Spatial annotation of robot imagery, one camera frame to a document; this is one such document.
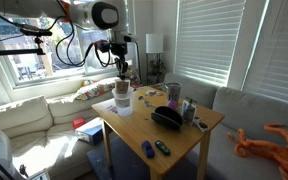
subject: orange octopus plush toy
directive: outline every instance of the orange octopus plush toy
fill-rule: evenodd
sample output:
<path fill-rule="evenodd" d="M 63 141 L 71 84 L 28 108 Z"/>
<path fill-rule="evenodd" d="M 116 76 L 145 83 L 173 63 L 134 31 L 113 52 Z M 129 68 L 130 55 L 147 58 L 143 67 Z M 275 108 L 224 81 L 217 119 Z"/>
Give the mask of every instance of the orange octopus plush toy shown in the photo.
<path fill-rule="evenodd" d="M 281 134 L 288 144 L 288 131 L 278 128 L 279 126 L 283 126 L 283 124 L 270 123 L 265 125 L 264 129 Z M 228 133 L 228 137 L 237 143 L 234 148 L 237 155 L 246 157 L 246 150 L 249 150 L 256 155 L 274 159 L 280 164 L 279 170 L 283 179 L 288 180 L 288 146 L 284 147 L 268 141 L 245 139 L 243 129 L 239 129 L 237 133 L 240 140 L 236 140 L 231 133 Z"/>

